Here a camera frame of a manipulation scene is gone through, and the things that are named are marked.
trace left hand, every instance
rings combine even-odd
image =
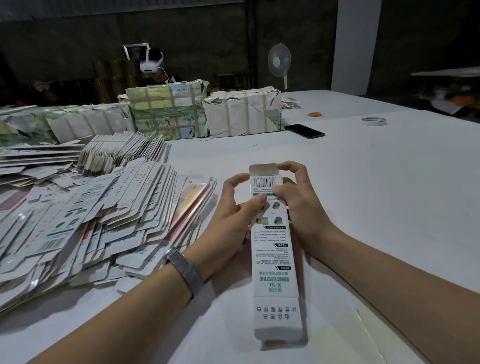
[[[219,271],[240,249],[248,226],[267,201],[264,194],[237,205],[235,187],[248,181],[250,174],[237,174],[225,181],[216,211],[201,237],[184,255],[204,280]]]

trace right hand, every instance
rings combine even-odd
[[[276,166],[279,170],[295,173],[297,183],[283,178],[283,185],[274,186],[272,192],[286,201],[293,228],[303,248],[319,258],[320,245],[331,240],[340,230],[331,222],[310,183],[303,164],[287,161]]]

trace hand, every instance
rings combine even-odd
[[[322,207],[303,164],[287,161],[276,167],[295,173],[297,183],[284,177],[283,185],[274,186],[272,192],[287,202],[290,220],[303,248],[319,258],[320,244],[330,240],[340,230]]]
[[[249,178],[248,173],[242,173],[225,181],[222,196],[205,232],[184,253],[204,280],[219,271],[237,253],[247,236],[248,226],[267,201],[264,194],[259,194],[237,205],[235,187]]]

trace white fan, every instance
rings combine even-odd
[[[278,43],[272,47],[268,53],[268,68],[270,72],[276,77],[283,77],[285,83],[285,90],[288,88],[287,73],[292,64],[292,55],[287,46]]]

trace forearm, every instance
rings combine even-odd
[[[392,322],[432,363],[480,362],[480,294],[343,233],[314,256]]]
[[[191,296],[180,273],[168,264],[30,363],[136,363]]]

